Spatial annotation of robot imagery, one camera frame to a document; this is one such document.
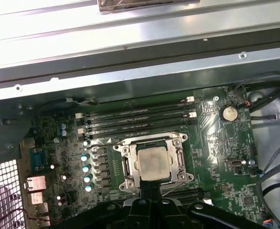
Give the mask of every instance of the integrated circuit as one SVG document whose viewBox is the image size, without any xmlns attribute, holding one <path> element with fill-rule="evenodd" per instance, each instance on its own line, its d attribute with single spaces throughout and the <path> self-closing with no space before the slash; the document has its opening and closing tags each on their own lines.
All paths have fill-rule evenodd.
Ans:
<svg viewBox="0 0 280 229">
<path fill-rule="evenodd" d="M 170 177 L 170 164 L 165 147 L 140 149 L 138 152 L 137 169 L 141 180 L 161 180 Z"/>
<path fill-rule="evenodd" d="M 253 197 L 244 197 L 243 198 L 244 206 L 253 205 Z"/>
</svg>

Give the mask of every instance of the ventilation grille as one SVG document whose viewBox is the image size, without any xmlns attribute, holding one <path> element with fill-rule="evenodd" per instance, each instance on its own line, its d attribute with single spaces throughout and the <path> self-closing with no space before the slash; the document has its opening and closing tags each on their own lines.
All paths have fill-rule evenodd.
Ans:
<svg viewBox="0 0 280 229">
<path fill-rule="evenodd" d="M 16 160 L 0 164 L 0 229 L 24 229 L 24 213 Z"/>
</svg>

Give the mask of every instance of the green circuit board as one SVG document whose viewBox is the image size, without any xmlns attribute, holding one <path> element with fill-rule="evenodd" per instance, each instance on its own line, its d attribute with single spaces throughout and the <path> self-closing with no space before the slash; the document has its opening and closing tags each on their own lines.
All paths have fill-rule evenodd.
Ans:
<svg viewBox="0 0 280 229">
<path fill-rule="evenodd" d="M 186 98 L 194 98 L 186 107 L 172 102 L 185 101 Z M 85 139 L 89 145 L 113 144 L 135 135 L 164 132 L 187 134 L 188 139 L 183 143 L 186 171 L 193 174 L 195 179 L 175 191 L 200 188 L 214 206 L 262 224 L 262 206 L 255 191 L 258 180 L 255 171 L 258 168 L 250 113 L 246 107 L 239 107 L 238 118 L 232 122 L 223 121 L 219 115 L 223 107 L 243 104 L 245 100 L 246 92 L 243 88 L 233 93 L 231 87 L 222 86 L 77 107 L 37 117 L 38 131 L 34 136 L 36 147 L 40 153 L 43 151 L 45 154 L 45 165 L 39 165 L 38 170 L 46 169 L 50 164 L 58 165 L 49 174 L 51 181 L 47 184 L 52 217 L 66 219 L 98 203 L 133 196 L 119 190 L 119 185 L 124 182 L 122 157 L 112 146 L 104 148 L 106 157 L 103 162 L 108 166 L 106 177 L 109 183 L 105 184 L 107 190 L 97 188 L 99 185 L 96 184 L 91 192 L 85 191 L 86 174 L 82 171 L 85 163 L 80 157 L 89 154 L 90 150 L 85 149 L 83 140 L 79 137 L 79 129 L 84 124 L 80 123 L 75 114 L 81 113 L 88 114 L 88 117 L 90 114 L 95 116 L 92 130 L 90 133 L 86 132 L 88 135 Z M 145 117 L 146 112 L 160 114 L 164 106 L 167 106 L 166 115 L 150 116 L 153 122 L 147 125 L 145 121 L 149 119 Z M 175 113 L 175 109 L 181 111 L 178 113 L 180 115 L 191 110 L 196 112 L 196 117 L 181 118 Z M 128 120 L 135 120 L 135 114 L 140 113 L 141 118 L 137 119 L 140 124 L 132 128 L 130 125 L 125 127 Z M 66 125 L 64 134 L 60 128 L 62 124 Z M 236 159 L 242 160 L 243 164 L 232 166 L 231 162 Z M 69 173 L 71 177 L 62 181 L 61 174 L 65 173 Z M 62 192 L 70 196 L 69 205 L 56 204 L 55 197 Z"/>
</svg>

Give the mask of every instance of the black cable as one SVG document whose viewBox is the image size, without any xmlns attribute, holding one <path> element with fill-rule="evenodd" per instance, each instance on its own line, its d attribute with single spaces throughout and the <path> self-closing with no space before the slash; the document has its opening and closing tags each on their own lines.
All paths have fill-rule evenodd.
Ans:
<svg viewBox="0 0 280 229">
<path fill-rule="evenodd" d="M 277 117 L 275 115 L 251 116 L 251 120 L 253 120 L 253 121 L 276 120 L 276 119 L 277 119 Z"/>
<path fill-rule="evenodd" d="M 256 189 L 257 189 L 257 195 L 258 195 L 258 199 L 259 201 L 262 203 L 262 205 L 264 206 L 265 210 L 271 215 L 272 220 L 279 226 L 280 228 L 280 221 L 279 219 L 275 216 L 275 214 L 271 211 L 271 209 L 269 208 L 266 200 L 264 199 L 263 196 L 263 189 L 262 189 L 262 183 L 264 181 L 266 181 L 267 179 L 269 179 L 270 177 L 274 176 L 275 174 L 278 174 L 280 172 L 280 165 L 274 167 L 273 169 L 271 169 L 268 173 L 266 173 L 265 175 L 263 175 L 256 183 Z"/>
<path fill-rule="evenodd" d="M 245 85 L 246 92 L 253 92 L 257 90 L 280 87 L 280 81 L 266 81 L 259 83 L 251 83 Z"/>
<path fill-rule="evenodd" d="M 280 154 L 280 148 L 278 148 L 277 151 L 274 152 L 274 154 L 272 155 L 272 157 L 270 158 L 269 162 L 267 163 L 266 167 L 263 170 L 263 174 L 266 173 L 266 171 L 269 169 L 269 167 L 271 166 L 271 164 L 273 163 L 273 161 L 277 158 L 277 156 Z"/>
<path fill-rule="evenodd" d="M 280 97 L 280 88 L 275 89 L 273 92 L 269 93 L 268 95 L 264 96 L 263 98 L 257 100 L 252 106 L 249 108 L 250 113 L 255 112 L 264 106 L 268 105 L 275 99 Z"/>
<path fill-rule="evenodd" d="M 275 115 L 265 115 L 265 116 L 251 116 L 251 120 L 258 121 L 258 120 L 275 120 Z"/>
<path fill-rule="evenodd" d="M 268 186 L 267 188 L 264 189 L 263 191 L 263 196 L 267 195 L 268 193 L 270 193 L 272 190 L 279 188 L 280 187 L 280 183 L 277 184 L 273 184 Z"/>
<path fill-rule="evenodd" d="M 256 79 L 258 79 L 258 78 L 261 78 L 261 77 L 264 77 L 264 76 L 268 76 L 268 75 L 279 75 L 279 76 L 280 76 L 280 72 L 278 72 L 278 71 L 275 71 L 275 72 L 268 72 L 268 73 L 263 73 L 263 74 L 260 74 L 260 75 L 255 75 L 255 76 L 253 76 L 253 77 L 250 77 L 250 78 L 248 78 L 248 79 L 246 79 L 246 80 L 240 82 L 240 83 L 233 89 L 233 92 L 235 93 L 236 90 L 237 90 L 238 88 L 240 88 L 242 85 L 244 85 L 244 84 L 246 84 L 246 83 L 248 83 L 248 82 L 250 82 L 250 81 L 252 81 L 252 80 L 256 80 Z"/>
</svg>

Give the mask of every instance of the cpu socket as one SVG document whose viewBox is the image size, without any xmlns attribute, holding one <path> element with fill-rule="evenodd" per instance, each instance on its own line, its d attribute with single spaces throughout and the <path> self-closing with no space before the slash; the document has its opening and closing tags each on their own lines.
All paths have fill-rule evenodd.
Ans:
<svg viewBox="0 0 280 229">
<path fill-rule="evenodd" d="M 138 193 L 140 180 L 158 180 L 161 189 L 183 185 L 194 179 L 186 172 L 182 143 L 186 134 L 170 132 L 126 138 L 114 146 L 122 155 L 125 182 L 121 191 Z"/>
</svg>

